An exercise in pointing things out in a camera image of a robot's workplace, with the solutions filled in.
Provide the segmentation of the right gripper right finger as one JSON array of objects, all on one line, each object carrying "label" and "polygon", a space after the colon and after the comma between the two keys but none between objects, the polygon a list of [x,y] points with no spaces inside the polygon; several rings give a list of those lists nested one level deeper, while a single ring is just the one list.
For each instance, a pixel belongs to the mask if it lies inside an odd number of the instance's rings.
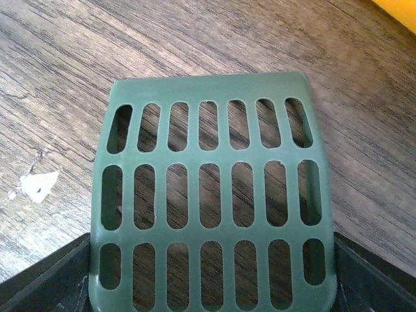
[{"label": "right gripper right finger", "polygon": [[415,277],[334,233],[334,311],[415,311]]}]

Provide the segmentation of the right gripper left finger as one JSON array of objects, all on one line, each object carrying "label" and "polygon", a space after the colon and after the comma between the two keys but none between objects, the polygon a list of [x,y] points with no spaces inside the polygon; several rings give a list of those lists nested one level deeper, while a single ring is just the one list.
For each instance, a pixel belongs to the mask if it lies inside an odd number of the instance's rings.
[{"label": "right gripper left finger", "polygon": [[91,311],[90,234],[1,283],[1,311]]}]

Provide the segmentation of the green slotted plastic scoop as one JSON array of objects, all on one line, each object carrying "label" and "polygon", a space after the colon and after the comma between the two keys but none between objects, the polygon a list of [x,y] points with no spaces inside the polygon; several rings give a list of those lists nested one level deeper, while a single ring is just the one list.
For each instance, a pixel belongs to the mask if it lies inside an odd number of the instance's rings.
[{"label": "green slotted plastic scoop", "polygon": [[[205,241],[217,241],[223,251],[224,305],[219,311],[242,311],[235,297],[234,247],[241,240],[252,241],[257,252],[258,304],[252,311],[277,311],[270,298],[268,246],[281,239],[289,245],[291,257],[292,304],[284,311],[329,311],[337,293],[334,261],[334,238],[329,168],[323,139],[313,109],[311,87],[300,72],[246,73],[171,78],[125,79],[116,81],[110,90],[109,106],[94,162],[91,212],[91,260],[89,297],[93,311],[137,311],[133,306],[133,250],[142,243],[155,248],[155,305],[150,311],[172,311],[167,304],[167,249],[173,242],[188,245],[190,302],[185,311],[206,311],[202,306],[200,248]],[[304,108],[306,142],[298,147],[292,138],[285,100],[295,98]],[[241,100],[246,105],[250,145],[234,149],[229,138],[228,103]],[[269,99],[274,105],[281,144],[266,148],[261,142],[256,102]],[[213,101],[218,112],[218,147],[202,150],[198,143],[199,107]],[[170,110],[177,102],[188,105],[188,137],[183,151],[168,148]],[[157,145],[151,152],[138,150],[138,133],[144,108],[155,103],[160,108]],[[116,111],[125,105],[132,108],[125,148],[110,153],[107,144]],[[279,161],[285,167],[288,219],[281,227],[267,222],[264,167]],[[307,166],[308,203],[320,204],[320,220],[307,225],[301,219],[298,164],[313,161],[316,169]],[[231,169],[237,162],[250,164],[253,170],[254,222],[239,227],[233,221]],[[166,171],[172,164],[182,164],[188,174],[188,222],[182,229],[172,229],[166,220]],[[138,229],[133,221],[134,177],[138,166],[148,164],[155,170],[155,223],[150,229]],[[203,164],[216,164],[220,170],[221,223],[206,228],[200,222],[199,169]],[[103,172],[108,166],[119,166],[123,172],[123,215],[120,227],[107,229],[101,221]],[[325,277],[311,285],[304,278],[302,249],[311,239],[322,242]],[[106,289],[100,282],[100,251],[106,244],[115,244],[121,251],[121,281],[115,289]]]}]

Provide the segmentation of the orange bin with gummies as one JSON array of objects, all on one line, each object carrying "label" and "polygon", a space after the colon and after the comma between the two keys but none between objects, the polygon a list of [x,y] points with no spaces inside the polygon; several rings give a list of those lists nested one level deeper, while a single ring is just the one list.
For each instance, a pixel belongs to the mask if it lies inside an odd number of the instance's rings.
[{"label": "orange bin with gummies", "polygon": [[416,33],[416,0],[372,0],[413,34]]}]

